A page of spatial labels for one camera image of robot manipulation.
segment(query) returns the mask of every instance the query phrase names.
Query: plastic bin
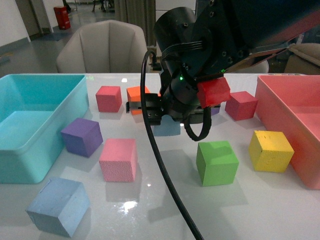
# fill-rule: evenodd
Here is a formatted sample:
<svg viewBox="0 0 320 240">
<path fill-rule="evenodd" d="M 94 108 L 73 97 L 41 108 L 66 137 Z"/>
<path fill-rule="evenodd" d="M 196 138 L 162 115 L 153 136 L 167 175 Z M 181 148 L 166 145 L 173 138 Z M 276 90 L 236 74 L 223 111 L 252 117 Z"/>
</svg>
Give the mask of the plastic bin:
<svg viewBox="0 0 320 240">
<path fill-rule="evenodd" d="M 0 78 L 0 183 L 42 181 L 64 148 L 60 131 L 88 107 L 84 75 Z"/>
<path fill-rule="evenodd" d="M 261 75 L 255 97 L 265 128 L 283 132 L 291 144 L 298 176 L 308 188 L 320 189 L 320 76 Z"/>
</svg>

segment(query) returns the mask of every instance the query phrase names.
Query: red cube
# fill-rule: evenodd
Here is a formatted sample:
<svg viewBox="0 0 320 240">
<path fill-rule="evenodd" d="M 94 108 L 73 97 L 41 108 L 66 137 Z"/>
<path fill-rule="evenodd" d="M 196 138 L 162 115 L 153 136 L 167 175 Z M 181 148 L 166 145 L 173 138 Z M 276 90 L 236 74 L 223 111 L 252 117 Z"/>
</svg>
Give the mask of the red cube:
<svg viewBox="0 0 320 240">
<path fill-rule="evenodd" d="M 201 107 L 214 107 L 230 99 L 230 87 L 224 77 L 203 81 L 197 84 L 196 94 Z"/>
<path fill-rule="evenodd" d="M 122 104 L 119 86 L 102 86 L 95 94 L 99 112 L 117 113 Z"/>
<path fill-rule="evenodd" d="M 235 120 L 251 119 L 254 117 L 258 99 L 247 91 L 231 93 L 231 98 L 225 104 L 225 111 Z"/>
</svg>

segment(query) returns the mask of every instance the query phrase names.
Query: curtain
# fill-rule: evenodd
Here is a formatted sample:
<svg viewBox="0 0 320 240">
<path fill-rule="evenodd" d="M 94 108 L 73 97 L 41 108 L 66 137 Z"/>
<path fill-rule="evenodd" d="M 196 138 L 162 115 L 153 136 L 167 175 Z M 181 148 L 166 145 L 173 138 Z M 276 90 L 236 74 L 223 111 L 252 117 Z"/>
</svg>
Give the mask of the curtain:
<svg viewBox="0 0 320 240">
<path fill-rule="evenodd" d="M 114 0 L 115 19 L 142 28 L 147 46 L 155 46 L 156 0 Z"/>
</svg>

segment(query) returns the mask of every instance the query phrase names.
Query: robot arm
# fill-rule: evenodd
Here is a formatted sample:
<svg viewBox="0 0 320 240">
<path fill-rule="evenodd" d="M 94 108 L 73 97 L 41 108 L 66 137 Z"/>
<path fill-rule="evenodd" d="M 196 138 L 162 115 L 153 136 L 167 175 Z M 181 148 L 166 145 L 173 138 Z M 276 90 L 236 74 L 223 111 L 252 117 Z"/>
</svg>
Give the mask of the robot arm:
<svg viewBox="0 0 320 240">
<path fill-rule="evenodd" d="M 161 97 L 146 98 L 147 106 L 160 106 L 148 110 L 150 123 L 160 124 L 163 115 L 187 128 L 204 122 L 207 133 L 196 141 L 203 139 L 211 116 L 200 105 L 199 83 L 274 57 L 319 24 L 319 0 L 210 0 L 198 18 L 186 7 L 166 12 L 154 26 L 163 73 Z"/>
</svg>

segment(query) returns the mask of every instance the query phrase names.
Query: blue cube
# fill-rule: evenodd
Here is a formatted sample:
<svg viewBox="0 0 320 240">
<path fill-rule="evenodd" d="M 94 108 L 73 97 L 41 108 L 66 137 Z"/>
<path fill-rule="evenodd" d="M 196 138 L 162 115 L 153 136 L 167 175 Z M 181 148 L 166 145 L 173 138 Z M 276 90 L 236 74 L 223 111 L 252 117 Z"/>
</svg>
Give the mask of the blue cube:
<svg viewBox="0 0 320 240">
<path fill-rule="evenodd" d="M 82 182 L 54 177 L 26 212 L 39 230 L 71 238 L 89 206 Z"/>
</svg>

